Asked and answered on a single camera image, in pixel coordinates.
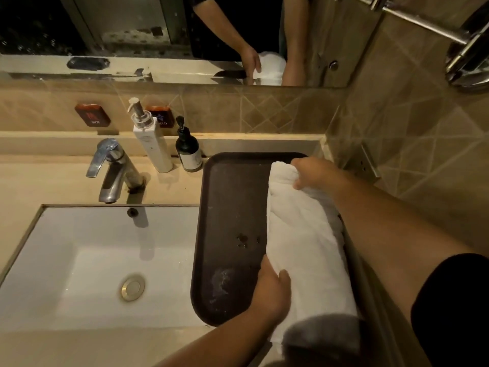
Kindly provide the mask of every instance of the beige countertop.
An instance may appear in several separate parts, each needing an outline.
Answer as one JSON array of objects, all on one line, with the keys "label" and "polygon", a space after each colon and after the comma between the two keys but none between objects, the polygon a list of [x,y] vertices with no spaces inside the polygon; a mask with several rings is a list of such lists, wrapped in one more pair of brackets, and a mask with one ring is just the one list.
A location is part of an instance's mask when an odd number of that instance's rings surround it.
[{"label": "beige countertop", "polygon": [[[199,204],[202,171],[188,173],[178,160],[166,174],[156,172],[146,157],[131,158],[147,178],[144,204]],[[84,156],[0,155],[0,268],[5,269],[42,204],[99,204],[105,168],[86,178]],[[118,204],[126,204],[123,191]],[[150,367],[197,339],[210,328],[95,329],[0,334],[2,366]],[[263,364],[278,359],[274,346]]]}]

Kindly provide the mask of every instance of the tray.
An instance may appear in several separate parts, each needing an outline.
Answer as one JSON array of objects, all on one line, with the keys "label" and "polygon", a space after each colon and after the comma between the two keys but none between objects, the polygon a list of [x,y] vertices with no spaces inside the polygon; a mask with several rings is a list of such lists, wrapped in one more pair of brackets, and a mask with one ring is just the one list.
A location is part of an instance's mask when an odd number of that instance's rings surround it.
[{"label": "tray", "polygon": [[218,326],[251,302],[266,248],[268,176],[275,161],[301,153],[219,153],[204,167],[191,298]]}]

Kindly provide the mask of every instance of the chrome faucet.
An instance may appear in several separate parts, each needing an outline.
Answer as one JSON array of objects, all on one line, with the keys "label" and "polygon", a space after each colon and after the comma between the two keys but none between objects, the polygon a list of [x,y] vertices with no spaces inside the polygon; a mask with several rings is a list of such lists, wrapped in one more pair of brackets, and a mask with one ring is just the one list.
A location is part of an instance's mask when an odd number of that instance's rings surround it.
[{"label": "chrome faucet", "polygon": [[129,192],[135,192],[144,187],[143,176],[136,170],[128,155],[114,138],[107,138],[98,143],[97,152],[93,155],[87,171],[87,178],[95,178],[106,160],[110,166],[98,196],[99,202],[116,202],[121,196],[123,181],[126,182]]}]

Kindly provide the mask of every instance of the white sink basin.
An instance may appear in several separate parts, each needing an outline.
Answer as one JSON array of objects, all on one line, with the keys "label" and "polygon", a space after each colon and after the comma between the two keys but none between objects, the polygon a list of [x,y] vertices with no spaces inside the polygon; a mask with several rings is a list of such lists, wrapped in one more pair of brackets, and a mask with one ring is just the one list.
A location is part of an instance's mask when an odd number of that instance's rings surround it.
[{"label": "white sink basin", "polygon": [[[190,301],[199,208],[48,207],[0,287],[0,332],[203,325]],[[145,280],[135,301],[123,280]]]}]

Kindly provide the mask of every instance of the soap dispenser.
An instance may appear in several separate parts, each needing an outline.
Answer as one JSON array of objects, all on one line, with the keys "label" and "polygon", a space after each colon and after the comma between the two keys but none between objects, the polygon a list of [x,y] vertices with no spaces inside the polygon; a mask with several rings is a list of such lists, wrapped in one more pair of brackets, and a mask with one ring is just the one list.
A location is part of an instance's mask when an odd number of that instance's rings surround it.
[{"label": "soap dispenser", "polygon": [[180,161],[185,171],[190,173],[199,171],[202,167],[202,153],[200,152],[199,142],[194,136],[190,135],[190,130],[184,126],[183,116],[176,118],[179,125],[177,130],[179,138],[176,140],[175,148],[179,154]]},{"label": "soap dispenser", "polygon": [[156,171],[169,172],[173,168],[172,158],[155,119],[149,110],[143,109],[138,98],[129,99],[129,104],[127,112],[132,112],[131,119],[134,122],[132,132],[143,146]]}]

